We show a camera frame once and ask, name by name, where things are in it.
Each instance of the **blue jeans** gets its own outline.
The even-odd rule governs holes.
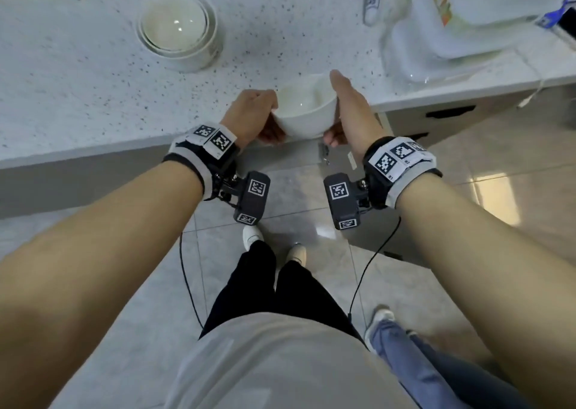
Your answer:
[[[422,409],[469,409],[394,321],[380,321],[370,342]]]
[[[478,365],[436,351],[416,335],[410,339],[442,374],[460,400],[474,409],[533,408],[514,386]]]

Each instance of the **shoe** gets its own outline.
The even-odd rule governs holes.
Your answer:
[[[304,268],[306,268],[306,247],[302,244],[295,244],[292,246],[288,255],[286,256],[286,263],[295,260]]]
[[[244,230],[242,231],[242,240],[244,241],[244,248],[248,251],[253,243],[256,241],[263,241],[264,236],[258,227],[244,226]]]
[[[396,321],[396,318],[394,317],[394,312],[390,310],[390,308],[388,308],[388,306],[378,306],[376,309],[374,309],[374,315],[372,317],[372,322],[371,324],[368,326],[368,328],[366,329],[366,332],[364,333],[364,344],[366,344],[366,347],[368,347],[368,350],[370,350],[372,353],[374,354],[378,354],[376,353],[376,349],[374,347],[372,347],[372,334],[374,333],[374,330],[376,329],[376,326],[380,323],[380,321],[384,321],[384,320],[389,320],[389,321]]]

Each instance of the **hand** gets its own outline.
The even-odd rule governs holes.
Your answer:
[[[330,147],[349,143],[356,158],[362,159],[370,145],[392,135],[380,126],[364,96],[340,71],[330,71],[330,81],[338,95],[340,122],[324,133],[324,143]]]
[[[280,143],[286,137],[272,117],[278,108],[274,91],[242,91],[220,121],[238,138],[236,145],[243,149],[257,137],[265,143]]]

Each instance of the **wrist-mounted device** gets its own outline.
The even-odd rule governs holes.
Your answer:
[[[270,178],[251,171],[246,178],[236,173],[240,149],[236,136],[221,124],[201,124],[174,140],[163,162],[174,161],[190,168],[202,183],[203,200],[218,198],[235,208],[234,220],[255,225],[264,215]],[[232,196],[238,197],[236,204]]]
[[[373,143],[363,159],[366,176],[351,182],[338,173],[324,179],[328,205],[338,230],[360,225],[360,216],[371,209],[396,207],[401,192],[424,173],[442,177],[436,157],[410,138],[387,136]]]

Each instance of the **person's left hand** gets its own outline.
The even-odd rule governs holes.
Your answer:
[[[272,117],[272,109],[277,108],[274,91],[249,89],[238,95],[220,123],[238,138],[236,145],[240,149],[256,138],[265,143],[280,143],[286,135]]]

